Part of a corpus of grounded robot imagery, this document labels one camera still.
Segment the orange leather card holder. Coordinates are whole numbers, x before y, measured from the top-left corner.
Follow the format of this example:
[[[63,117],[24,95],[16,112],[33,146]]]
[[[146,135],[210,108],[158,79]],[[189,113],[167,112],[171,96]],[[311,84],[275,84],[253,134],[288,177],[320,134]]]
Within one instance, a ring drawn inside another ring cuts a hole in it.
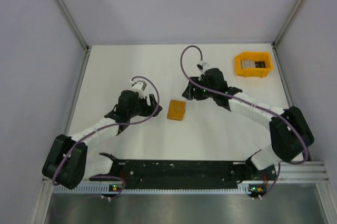
[[[167,112],[167,119],[182,121],[185,115],[186,102],[180,100],[171,100]]]

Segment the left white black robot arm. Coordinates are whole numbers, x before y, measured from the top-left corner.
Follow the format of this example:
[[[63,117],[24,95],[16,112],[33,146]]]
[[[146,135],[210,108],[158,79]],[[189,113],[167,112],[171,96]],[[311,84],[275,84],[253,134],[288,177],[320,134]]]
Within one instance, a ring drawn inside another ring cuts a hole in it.
[[[71,136],[58,135],[47,155],[42,169],[43,176],[51,179],[55,186],[76,188],[82,180],[105,177],[114,180],[119,175],[119,167],[113,164],[111,154],[100,152],[90,157],[90,151],[105,141],[120,135],[132,125],[132,118],[141,116],[147,121],[157,116],[162,107],[159,96],[150,94],[141,97],[138,92],[121,92],[118,103],[99,122]]]

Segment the yellow plastic bin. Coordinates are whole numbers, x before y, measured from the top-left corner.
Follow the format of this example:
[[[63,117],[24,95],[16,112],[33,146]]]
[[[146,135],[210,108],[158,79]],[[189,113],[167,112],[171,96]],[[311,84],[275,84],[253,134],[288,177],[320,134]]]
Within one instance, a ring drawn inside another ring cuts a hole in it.
[[[266,77],[273,69],[269,52],[242,52],[234,58],[235,74],[240,77]]]

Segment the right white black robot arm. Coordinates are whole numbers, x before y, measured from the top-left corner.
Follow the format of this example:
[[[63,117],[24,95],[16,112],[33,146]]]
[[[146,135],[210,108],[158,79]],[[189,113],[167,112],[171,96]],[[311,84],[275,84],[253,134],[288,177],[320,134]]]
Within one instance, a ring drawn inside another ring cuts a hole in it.
[[[314,143],[299,108],[278,108],[254,99],[241,89],[229,86],[218,68],[208,69],[199,77],[190,77],[182,97],[187,100],[211,98],[218,106],[243,115],[270,132],[271,143],[247,160],[245,171],[253,180],[259,179],[265,168],[277,162],[291,163],[300,153],[307,158],[308,147]]]

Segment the silver VIP card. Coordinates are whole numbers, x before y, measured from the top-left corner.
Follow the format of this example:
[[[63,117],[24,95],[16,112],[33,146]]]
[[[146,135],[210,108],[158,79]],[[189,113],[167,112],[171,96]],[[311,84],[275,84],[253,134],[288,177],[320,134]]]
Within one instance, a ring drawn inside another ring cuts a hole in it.
[[[253,61],[253,60],[242,60],[241,61],[242,69],[255,68],[254,62],[255,61]]]

